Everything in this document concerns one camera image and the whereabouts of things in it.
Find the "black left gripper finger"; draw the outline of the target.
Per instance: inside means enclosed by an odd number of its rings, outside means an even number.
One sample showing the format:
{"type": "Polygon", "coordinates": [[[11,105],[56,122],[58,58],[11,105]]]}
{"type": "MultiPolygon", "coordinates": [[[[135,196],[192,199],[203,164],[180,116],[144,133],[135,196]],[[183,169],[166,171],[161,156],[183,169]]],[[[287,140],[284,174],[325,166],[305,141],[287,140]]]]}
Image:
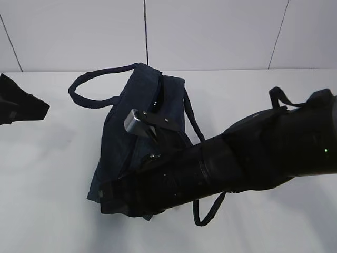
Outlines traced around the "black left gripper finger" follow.
{"type": "Polygon", "coordinates": [[[43,100],[25,92],[10,77],[1,74],[1,125],[44,120],[49,109],[43,100]]]}

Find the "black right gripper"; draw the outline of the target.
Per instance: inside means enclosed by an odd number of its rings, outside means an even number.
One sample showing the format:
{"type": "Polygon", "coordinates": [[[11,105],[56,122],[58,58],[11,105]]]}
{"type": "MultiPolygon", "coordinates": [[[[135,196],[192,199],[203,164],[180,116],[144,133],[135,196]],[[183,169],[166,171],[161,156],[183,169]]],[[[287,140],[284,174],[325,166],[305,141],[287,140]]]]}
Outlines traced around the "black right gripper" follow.
{"type": "Polygon", "coordinates": [[[184,204],[184,153],[150,161],[140,171],[99,187],[101,213],[161,213],[184,204]]]}

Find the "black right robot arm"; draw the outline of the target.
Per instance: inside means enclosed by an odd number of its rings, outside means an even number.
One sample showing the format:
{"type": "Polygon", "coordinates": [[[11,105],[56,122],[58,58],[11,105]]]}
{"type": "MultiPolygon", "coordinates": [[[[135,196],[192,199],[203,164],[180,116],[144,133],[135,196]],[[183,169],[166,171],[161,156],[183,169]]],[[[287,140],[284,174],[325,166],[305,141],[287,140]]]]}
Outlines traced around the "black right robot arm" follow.
{"type": "Polygon", "coordinates": [[[273,189],[295,177],[336,173],[336,96],[314,92],[295,104],[279,88],[272,108],[252,114],[196,145],[158,122],[157,153],[100,186],[101,212],[156,215],[213,194],[273,189]]]}

